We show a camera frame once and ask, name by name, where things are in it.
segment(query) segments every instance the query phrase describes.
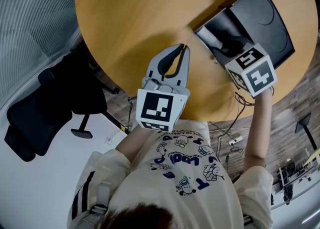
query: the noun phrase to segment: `white floor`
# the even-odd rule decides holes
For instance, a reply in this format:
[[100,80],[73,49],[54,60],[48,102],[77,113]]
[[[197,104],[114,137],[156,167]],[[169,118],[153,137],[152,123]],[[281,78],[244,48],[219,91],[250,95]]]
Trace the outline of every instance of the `white floor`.
[[[32,79],[13,100],[36,89]],[[86,130],[92,139],[74,136],[83,115],[73,114],[53,139],[45,156],[22,161],[5,143],[9,122],[0,111],[0,224],[4,229],[65,229],[79,176],[93,151],[105,153],[126,136],[102,114],[89,117]]]

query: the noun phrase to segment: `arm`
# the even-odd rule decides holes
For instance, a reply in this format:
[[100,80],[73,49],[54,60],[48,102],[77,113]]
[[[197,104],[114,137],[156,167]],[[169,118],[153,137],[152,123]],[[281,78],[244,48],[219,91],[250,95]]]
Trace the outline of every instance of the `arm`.
[[244,172],[254,166],[265,167],[269,147],[272,113],[272,89],[259,94],[254,103],[254,112],[244,156]]
[[122,153],[132,163],[153,132],[153,130],[145,129],[138,125],[115,149]]

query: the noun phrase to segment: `cartoon print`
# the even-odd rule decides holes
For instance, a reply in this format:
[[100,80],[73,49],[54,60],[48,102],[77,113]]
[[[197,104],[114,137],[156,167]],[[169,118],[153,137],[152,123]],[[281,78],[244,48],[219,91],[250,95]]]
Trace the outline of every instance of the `cartoon print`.
[[170,170],[171,169],[171,167],[166,165],[166,164],[154,164],[154,163],[151,163],[150,167],[151,167],[152,171],[155,171],[156,169],[163,169],[163,170]]
[[192,139],[192,136],[185,136],[185,135],[180,135],[180,136],[174,136],[175,145],[181,148],[184,148],[186,144],[188,144],[188,139]]
[[223,180],[225,180],[222,171],[218,166],[216,166],[215,163],[211,165],[205,165],[203,175],[207,181],[216,181],[218,177],[221,177]]
[[195,189],[191,189],[191,186],[190,186],[190,184],[189,184],[189,180],[188,180],[188,178],[187,178],[186,176],[184,176],[183,179],[181,179],[181,180],[179,181],[179,183],[180,183],[179,186],[177,186],[176,188],[177,188],[178,190],[181,190],[181,191],[179,192],[179,194],[180,194],[181,196],[183,196],[183,195],[190,195],[190,194],[193,194],[193,193],[196,192]]
[[165,148],[165,146],[167,145],[167,143],[161,143],[158,145],[158,147],[156,148],[156,151],[158,153],[160,153],[162,156],[166,155],[166,151],[167,149]]
[[212,150],[212,148],[209,145],[200,146],[198,151],[200,154],[202,154],[204,156],[214,153],[214,151]]

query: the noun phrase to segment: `wooden tabletop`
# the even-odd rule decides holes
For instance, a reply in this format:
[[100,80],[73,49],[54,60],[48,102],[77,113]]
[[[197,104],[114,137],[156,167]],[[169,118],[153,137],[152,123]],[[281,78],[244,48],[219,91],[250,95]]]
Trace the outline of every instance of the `wooden tabletop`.
[[[190,48],[182,117],[198,121],[233,120],[238,112],[235,86],[213,55],[193,34],[225,0],[75,0],[79,27],[94,59],[128,95],[137,95],[150,60],[165,48]],[[301,80],[313,57],[318,34],[315,0],[272,0],[289,32],[295,53],[276,69],[273,102]],[[251,96],[239,93],[249,102]],[[246,107],[240,117],[253,114]]]

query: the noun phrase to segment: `wooden floor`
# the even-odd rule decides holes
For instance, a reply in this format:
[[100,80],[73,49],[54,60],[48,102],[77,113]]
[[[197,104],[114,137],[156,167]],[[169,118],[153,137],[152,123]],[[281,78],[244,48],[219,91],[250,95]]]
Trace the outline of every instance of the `wooden floor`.
[[[102,71],[98,74],[98,77],[102,79],[108,86],[116,87],[116,85],[106,76]],[[128,125],[130,104],[128,102],[128,96],[123,90],[120,90],[118,95],[112,95],[105,92],[105,97],[108,105],[108,112],[112,114],[125,126]],[[297,122],[311,113],[311,119],[308,128],[313,135],[315,143],[320,147],[320,45],[317,44],[313,60],[311,65],[304,75],[300,83],[288,94],[283,100],[276,103],[272,110],[272,122],[271,122],[271,138],[270,147],[268,150],[268,156],[266,158],[266,168],[273,175],[276,176],[279,166],[285,165],[286,159],[293,159],[296,164],[302,163],[307,155],[304,148],[307,147],[310,153],[313,152],[310,141],[304,131],[295,134]],[[135,106],[133,106],[131,113],[132,124],[135,118]],[[234,127],[250,127],[252,117],[246,117],[239,119]],[[215,122],[220,128],[228,128],[232,121]],[[210,130],[216,130],[217,128],[209,123]],[[236,144],[235,147],[246,147],[248,139],[248,128],[235,128],[229,131],[232,137],[239,135],[244,136],[243,141]],[[218,136],[221,135],[221,131],[210,132],[211,146],[213,150],[216,150],[218,143]],[[225,162],[226,155],[230,151],[230,145],[228,141],[230,138],[224,136],[221,138],[221,149],[219,159],[227,169]],[[228,174],[233,179],[243,169],[243,152],[232,152],[229,154],[228,162]]]

